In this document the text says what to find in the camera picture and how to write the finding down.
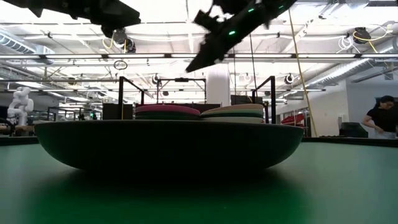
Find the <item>stacked plate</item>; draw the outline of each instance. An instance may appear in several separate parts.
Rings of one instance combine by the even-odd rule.
[[[208,110],[201,114],[203,121],[255,123],[264,122],[264,107],[257,104],[226,106]]]
[[[186,106],[147,105],[136,109],[138,120],[199,120],[200,112]]]

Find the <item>person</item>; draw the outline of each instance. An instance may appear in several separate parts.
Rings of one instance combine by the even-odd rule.
[[[397,121],[390,110],[393,106],[394,97],[383,96],[363,118],[362,124],[374,128],[377,139],[396,138]]]

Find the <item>black t-shirt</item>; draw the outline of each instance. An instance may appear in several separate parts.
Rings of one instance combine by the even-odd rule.
[[[396,132],[397,121],[393,116],[392,110],[374,108],[369,110],[367,115],[372,118],[376,126],[379,126],[385,132]]]

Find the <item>air duct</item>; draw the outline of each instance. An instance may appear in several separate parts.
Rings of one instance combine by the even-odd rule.
[[[380,54],[398,54],[398,36],[383,42],[376,46],[376,50]],[[368,50],[364,54],[373,54],[373,50]],[[363,72],[368,70],[372,67],[375,67],[376,62],[374,59],[364,58],[357,60],[351,63],[344,63],[337,65],[320,75],[316,76],[315,78],[306,81],[306,87],[310,87],[313,85],[329,85],[331,83],[337,83],[340,80],[344,80],[352,75],[356,75],[359,72]]]
[[[6,31],[0,30],[0,46],[5,49],[21,54],[54,54],[54,51],[43,45],[32,44],[24,39],[21,39],[15,35],[12,35]],[[37,60],[40,63],[52,64],[53,60]]]

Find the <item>wall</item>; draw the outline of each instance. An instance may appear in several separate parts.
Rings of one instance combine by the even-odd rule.
[[[349,120],[346,82],[343,80],[337,86],[327,86],[325,89],[323,92],[311,92],[308,97],[318,136],[335,136],[339,134],[338,117],[343,116],[343,121]],[[277,114],[308,106],[306,100],[290,100],[287,103],[288,105],[277,106]],[[312,136],[315,137],[313,123]]]
[[[384,95],[398,97],[398,85],[383,85],[371,83],[352,83],[347,85],[349,120],[362,122],[366,113],[376,103],[376,98]],[[374,137],[374,130],[363,126],[369,133],[369,138]]]
[[[29,98],[34,102],[34,110],[47,111],[49,106],[58,106],[58,100],[47,95],[38,95],[37,93],[30,93]],[[12,93],[0,93],[0,106],[9,106],[12,102]]]

